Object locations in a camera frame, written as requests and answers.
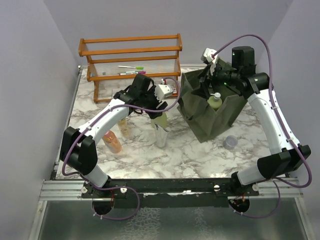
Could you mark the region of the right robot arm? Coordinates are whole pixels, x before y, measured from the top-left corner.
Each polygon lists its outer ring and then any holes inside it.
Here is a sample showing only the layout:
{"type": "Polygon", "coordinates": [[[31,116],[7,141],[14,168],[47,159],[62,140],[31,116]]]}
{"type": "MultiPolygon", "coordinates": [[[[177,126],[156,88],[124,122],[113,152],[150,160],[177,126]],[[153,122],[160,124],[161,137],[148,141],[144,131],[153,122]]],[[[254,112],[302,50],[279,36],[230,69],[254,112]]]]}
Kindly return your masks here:
{"type": "Polygon", "coordinates": [[[219,64],[218,54],[212,48],[206,48],[202,53],[200,59],[206,67],[198,76],[200,87],[194,94],[209,97],[209,89],[235,88],[257,114],[270,151],[269,156],[259,158],[254,166],[232,174],[229,189],[240,196],[247,191],[248,185],[296,171],[306,164],[311,149],[308,145],[301,145],[286,122],[271,74],[256,72],[254,49],[250,46],[234,47],[230,67],[219,64]]]}

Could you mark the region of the green lotion bottle white cap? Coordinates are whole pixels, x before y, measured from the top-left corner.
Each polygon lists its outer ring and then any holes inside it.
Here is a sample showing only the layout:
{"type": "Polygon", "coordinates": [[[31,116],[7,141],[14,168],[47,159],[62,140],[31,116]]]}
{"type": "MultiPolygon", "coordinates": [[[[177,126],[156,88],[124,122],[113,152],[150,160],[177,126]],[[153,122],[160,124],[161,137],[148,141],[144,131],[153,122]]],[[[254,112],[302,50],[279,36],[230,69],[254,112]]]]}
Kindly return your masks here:
{"type": "Polygon", "coordinates": [[[211,93],[207,103],[213,110],[218,110],[223,104],[221,94],[219,92],[211,93]]]}

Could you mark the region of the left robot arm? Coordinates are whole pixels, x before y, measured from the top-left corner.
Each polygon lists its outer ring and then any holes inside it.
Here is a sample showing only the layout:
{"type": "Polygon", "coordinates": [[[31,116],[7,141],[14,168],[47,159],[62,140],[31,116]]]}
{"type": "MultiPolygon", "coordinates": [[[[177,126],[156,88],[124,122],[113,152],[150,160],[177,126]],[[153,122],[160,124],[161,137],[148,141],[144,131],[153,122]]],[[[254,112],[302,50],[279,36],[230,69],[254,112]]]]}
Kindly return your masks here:
{"type": "Polygon", "coordinates": [[[63,133],[59,159],[93,184],[97,196],[106,197],[111,190],[110,177],[98,166],[97,144],[119,121],[135,110],[145,111],[151,119],[162,115],[164,99],[173,94],[166,84],[137,74],[131,85],[115,93],[113,99],[94,118],[78,128],[69,126],[63,133]]]}

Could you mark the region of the green canvas bag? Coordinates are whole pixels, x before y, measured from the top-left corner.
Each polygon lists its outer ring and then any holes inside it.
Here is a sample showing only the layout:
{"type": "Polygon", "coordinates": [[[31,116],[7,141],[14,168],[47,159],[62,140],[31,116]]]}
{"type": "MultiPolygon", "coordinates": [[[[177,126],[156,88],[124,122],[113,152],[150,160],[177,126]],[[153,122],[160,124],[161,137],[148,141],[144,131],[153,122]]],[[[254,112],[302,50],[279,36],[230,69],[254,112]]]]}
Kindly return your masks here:
{"type": "Polygon", "coordinates": [[[181,74],[178,111],[200,143],[212,140],[228,130],[245,107],[247,100],[232,92],[225,85],[218,85],[210,93],[221,94],[222,105],[214,110],[206,98],[192,94],[200,88],[198,75],[203,70],[193,70],[181,74]]]}

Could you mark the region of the green bottle beige cap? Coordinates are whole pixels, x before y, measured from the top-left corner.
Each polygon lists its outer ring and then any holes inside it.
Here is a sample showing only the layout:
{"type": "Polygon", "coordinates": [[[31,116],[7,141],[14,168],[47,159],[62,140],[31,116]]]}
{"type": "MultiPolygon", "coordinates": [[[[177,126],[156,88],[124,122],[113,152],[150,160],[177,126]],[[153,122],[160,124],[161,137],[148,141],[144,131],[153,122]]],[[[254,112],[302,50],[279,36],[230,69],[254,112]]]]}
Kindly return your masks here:
{"type": "Polygon", "coordinates": [[[165,112],[163,112],[161,116],[158,116],[154,119],[151,119],[150,123],[153,128],[156,127],[155,125],[158,125],[164,129],[166,129],[167,128],[167,121],[168,121],[167,115],[165,112]]]}

